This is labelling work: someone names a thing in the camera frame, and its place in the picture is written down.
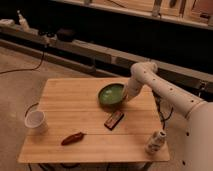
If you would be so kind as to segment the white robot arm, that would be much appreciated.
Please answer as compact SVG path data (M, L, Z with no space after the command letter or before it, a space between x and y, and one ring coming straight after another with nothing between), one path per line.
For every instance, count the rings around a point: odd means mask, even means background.
M130 72L131 77L124 90L127 101L148 85L188 120L182 171L213 171L213 102L207 102L159 77L155 62L135 63Z

